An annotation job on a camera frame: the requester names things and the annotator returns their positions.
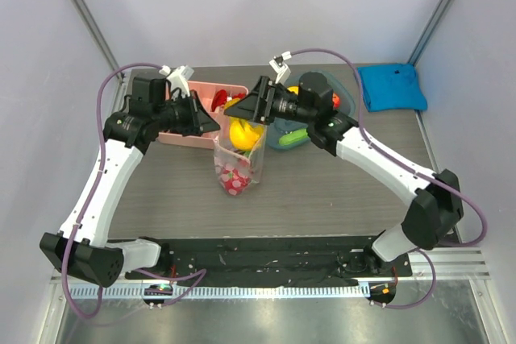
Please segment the yellow banana bunch toy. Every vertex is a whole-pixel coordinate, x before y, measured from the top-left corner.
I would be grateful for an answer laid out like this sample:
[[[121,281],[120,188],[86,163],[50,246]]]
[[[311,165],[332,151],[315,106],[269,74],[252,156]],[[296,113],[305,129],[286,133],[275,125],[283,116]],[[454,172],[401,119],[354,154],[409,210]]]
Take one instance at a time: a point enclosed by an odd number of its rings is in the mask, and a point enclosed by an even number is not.
[[[232,118],[229,138],[232,145],[240,151],[251,151],[264,133],[262,126],[252,126],[248,121]]]

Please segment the clear pink zip top bag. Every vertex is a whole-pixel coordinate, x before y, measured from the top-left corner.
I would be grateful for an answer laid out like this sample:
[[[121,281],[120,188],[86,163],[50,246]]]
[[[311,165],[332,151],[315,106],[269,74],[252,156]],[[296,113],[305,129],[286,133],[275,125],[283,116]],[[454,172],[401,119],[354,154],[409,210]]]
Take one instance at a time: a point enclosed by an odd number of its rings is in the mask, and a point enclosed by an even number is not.
[[[230,120],[232,118],[226,115],[224,117],[227,121],[221,126],[220,132],[214,139],[214,170],[216,165],[230,164],[240,171],[245,171],[252,178],[251,184],[246,188],[247,190],[260,183],[267,130],[263,125],[249,122],[252,126],[262,126],[264,133],[251,151],[240,151],[232,145],[229,138]]]

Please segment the yellow bell pepper toy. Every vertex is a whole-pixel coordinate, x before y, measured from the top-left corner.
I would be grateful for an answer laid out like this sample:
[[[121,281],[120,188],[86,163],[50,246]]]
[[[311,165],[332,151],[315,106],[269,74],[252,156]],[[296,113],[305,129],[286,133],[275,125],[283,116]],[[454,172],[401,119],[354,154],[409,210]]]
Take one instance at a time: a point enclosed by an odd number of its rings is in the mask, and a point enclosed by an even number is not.
[[[296,85],[288,87],[287,90],[296,95],[298,95],[298,93],[299,93],[299,87]]]

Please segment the green cucumber toy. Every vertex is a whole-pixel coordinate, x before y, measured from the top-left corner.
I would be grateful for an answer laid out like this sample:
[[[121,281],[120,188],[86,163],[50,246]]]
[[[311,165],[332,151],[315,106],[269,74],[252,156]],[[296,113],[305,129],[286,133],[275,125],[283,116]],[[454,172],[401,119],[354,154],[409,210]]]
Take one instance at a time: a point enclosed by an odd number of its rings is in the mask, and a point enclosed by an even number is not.
[[[282,147],[287,147],[290,145],[295,145],[300,142],[304,142],[308,138],[309,138],[309,136],[307,134],[306,128],[302,128],[302,129],[298,129],[295,131],[291,131],[288,134],[282,135],[279,138],[278,143]]]

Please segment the pink dragon fruit toy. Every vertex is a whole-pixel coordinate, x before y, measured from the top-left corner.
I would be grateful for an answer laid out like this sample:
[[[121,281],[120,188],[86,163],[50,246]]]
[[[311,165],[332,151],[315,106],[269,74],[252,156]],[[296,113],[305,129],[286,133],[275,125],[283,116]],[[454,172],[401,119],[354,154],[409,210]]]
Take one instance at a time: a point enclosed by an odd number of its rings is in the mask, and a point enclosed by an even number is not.
[[[230,164],[219,164],[215,166],[218,182],[225,192],[231,196],[238,196],[251,184],[252,178],[245,171]]]

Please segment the red strawberry toy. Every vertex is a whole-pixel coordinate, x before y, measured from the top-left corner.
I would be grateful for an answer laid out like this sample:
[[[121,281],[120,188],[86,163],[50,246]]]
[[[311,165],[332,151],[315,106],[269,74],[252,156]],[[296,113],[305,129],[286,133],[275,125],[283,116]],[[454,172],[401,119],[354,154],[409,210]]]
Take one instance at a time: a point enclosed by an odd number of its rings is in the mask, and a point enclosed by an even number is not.
[[[336,93],[334,93],[332,96],[332,102],[333,102],[334,108],[338,109],[340,106],[340,98]]]

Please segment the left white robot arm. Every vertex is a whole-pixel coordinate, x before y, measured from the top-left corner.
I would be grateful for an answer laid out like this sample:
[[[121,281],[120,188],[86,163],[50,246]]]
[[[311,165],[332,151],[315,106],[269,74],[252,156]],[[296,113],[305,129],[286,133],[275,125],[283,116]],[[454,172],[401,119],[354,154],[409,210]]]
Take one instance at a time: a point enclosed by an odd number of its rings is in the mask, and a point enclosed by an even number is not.
[[[114,212],[129,178],[159,133],[200,136],[219,130],[188,78],[135,77],[128,109],[109,116],[97,161],[79,200],[55,234],[40,239],[40,250],[62,276],[103,288],[120,274],[144,268],[153,278],[170,273],[171,258],[151,238],[110,243]]]

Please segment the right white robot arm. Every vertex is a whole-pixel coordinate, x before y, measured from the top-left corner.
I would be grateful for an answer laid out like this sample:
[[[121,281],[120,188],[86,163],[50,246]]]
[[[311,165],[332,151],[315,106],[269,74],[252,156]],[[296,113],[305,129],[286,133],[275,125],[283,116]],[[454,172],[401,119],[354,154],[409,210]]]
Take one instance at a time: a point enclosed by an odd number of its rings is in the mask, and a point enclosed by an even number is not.
[[[380,276],[398,256],[416,248],[432,250],[455,227],[464,215],[457,196],[459,180],[449,170],[435,173],[374,143],[361,133],[356,120],[334,107],[333,94],[321,73],[303,74],[296,93],[261,77],[246,97],[224,113],[263,125],[278,118],[306,124],[314,145],[366,171],[407,205],[404,219],[364,249],[365,268]]]

